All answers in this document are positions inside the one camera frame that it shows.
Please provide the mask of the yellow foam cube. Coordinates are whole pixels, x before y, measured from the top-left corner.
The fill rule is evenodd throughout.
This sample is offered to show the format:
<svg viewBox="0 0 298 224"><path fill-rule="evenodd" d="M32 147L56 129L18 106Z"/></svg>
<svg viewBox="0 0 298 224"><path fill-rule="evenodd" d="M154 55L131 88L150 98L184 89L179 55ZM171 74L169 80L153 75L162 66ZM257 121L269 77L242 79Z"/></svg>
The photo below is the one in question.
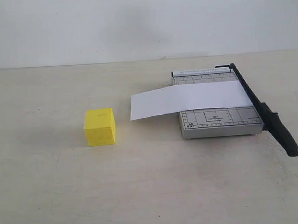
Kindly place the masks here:
<svg viewBox="0 0 298 224"><path fill-rule="evenodd" d="M91 147L115 144L116 122L113 108L86 111L83 131Z"/></svg>

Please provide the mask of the white paper sheet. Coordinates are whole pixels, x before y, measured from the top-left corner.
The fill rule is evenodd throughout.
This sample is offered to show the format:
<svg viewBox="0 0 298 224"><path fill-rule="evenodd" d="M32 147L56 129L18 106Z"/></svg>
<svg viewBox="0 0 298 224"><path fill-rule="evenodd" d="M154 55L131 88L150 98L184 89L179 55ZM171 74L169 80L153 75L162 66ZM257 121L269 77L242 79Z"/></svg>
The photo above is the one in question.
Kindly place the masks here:
<svg viewBox="0 0 298 224"><path fill-rule="evenodd" d="M249 107L240 81L173 85L131 96L130 120L187 110Z"/></svg>

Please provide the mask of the black cutter blade arm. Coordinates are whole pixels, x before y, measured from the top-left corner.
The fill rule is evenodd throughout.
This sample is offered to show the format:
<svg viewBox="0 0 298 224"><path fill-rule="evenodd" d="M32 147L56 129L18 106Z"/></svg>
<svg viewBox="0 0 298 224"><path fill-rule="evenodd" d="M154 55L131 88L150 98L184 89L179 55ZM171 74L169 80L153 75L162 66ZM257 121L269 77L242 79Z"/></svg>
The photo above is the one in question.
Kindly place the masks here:
<svg viewBox="0 0 298 224"><path fill-rule="evenodd" d="M273 112L265 102L261 102L255 93L251 90L245 79L242 77L240 71L234 64L229 65L230 69L234 71L241 86L247 93L253 106L262 119L264 126L263 131L268 131L274 139L283 147L289 157L298 156L298 145L288 129L283 125L277 112Z"/></svg>

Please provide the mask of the grey paper cutter base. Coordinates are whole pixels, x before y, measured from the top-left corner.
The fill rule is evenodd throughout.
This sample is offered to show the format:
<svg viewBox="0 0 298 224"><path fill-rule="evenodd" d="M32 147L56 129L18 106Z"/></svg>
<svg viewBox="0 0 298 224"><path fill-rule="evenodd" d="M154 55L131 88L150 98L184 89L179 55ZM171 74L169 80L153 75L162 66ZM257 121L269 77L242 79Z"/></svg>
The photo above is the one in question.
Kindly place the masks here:
<svg viewBox="0 0 298 224"><path fill-rule="evenodd" d="M237 75L226 65L172 72L173 85L236 80ZM187 110L179 112L178 119L184 139L255 135L263 130L262 119L253 106Z"/></svg>

